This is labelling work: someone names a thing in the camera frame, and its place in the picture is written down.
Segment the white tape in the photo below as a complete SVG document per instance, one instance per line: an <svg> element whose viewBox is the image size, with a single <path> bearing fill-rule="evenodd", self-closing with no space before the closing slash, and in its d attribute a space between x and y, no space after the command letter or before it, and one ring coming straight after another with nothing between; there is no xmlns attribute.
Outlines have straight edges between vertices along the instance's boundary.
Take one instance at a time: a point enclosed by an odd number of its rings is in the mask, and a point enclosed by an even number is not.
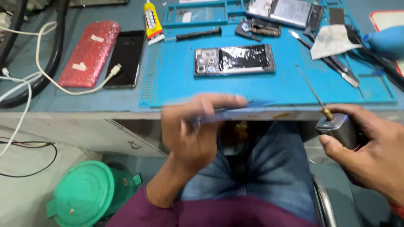
<svg viewBox="0 0 404 227"><path fill-rule="evenodd" d="M80 71L85 71L87 69L87 67L82 62L79 65L78 64L73 64L72 68L80 70Z"/></svg>
<svg viewBox="0 0 404 227"><path fill-rule="evenodd" d="M95 40L95 41L98 41L98 42L104 42L104 39L103 39L103 38L98 37L98 36L95 36L94 34L91 35L91 39L92 39L92 40Z"/></svg>
<svg viewBox="0 0 404 227"><path fill-rule="evenodd" d="M191 12L186 12L186 13L184 13L184 16L182 17L182 22L183 22L183 23L189 23L189 22L191 22L191 17L192 17L192 13L191 13Z"/></svg>

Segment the purple shirt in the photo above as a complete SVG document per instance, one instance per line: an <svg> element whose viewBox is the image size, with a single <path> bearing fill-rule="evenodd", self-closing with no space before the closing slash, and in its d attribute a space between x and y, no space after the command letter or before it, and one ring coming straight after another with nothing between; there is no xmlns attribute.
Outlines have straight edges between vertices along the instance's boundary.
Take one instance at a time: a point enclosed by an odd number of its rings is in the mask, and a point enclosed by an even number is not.
<svg viewBox="0 0 404 227"><path fill-rule="evenodd" d="M171 208L158 208L140 189L110 219L107 227L184 227L184 226L317 226L279 206L251 196L218 200L179 201Z"/></svg>

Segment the bubble wrap package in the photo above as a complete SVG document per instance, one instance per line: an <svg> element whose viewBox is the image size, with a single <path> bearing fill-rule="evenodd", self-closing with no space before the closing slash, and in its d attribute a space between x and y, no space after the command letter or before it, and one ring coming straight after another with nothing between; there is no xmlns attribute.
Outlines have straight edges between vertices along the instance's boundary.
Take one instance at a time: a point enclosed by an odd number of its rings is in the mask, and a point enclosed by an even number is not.
<svg viewBox="0 0 404 227"><path fill-rule="evenodd" d="M118 37L115 21L89 24L59 78L63 87L93 88Z"/></svg>

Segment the yellow glue tube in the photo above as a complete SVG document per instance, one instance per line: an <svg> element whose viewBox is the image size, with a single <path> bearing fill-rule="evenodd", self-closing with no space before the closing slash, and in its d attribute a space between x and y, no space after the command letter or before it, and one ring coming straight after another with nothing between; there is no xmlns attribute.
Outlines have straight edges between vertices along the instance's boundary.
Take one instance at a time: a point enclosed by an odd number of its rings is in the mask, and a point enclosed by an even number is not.
<svg viewBox="0 0 404 227"><path fill-rule="evenodd" d="M164 39L163 30L157 18L156 9L149 0L145 3L146 34L149 46Z"/></svg>

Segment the jeans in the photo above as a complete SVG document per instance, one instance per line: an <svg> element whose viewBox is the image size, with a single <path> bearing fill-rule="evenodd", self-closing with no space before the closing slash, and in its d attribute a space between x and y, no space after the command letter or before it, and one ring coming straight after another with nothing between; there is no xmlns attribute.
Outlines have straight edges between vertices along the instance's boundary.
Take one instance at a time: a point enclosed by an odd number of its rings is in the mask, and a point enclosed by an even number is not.
<svg viewBox="0 0 404 227"><path fill-rule="evenodd" d="M314 187L296 122L275 122L253 148L248 182L237 183L223 152L184 187L181 200L254 196L316 222Z"/></svg>

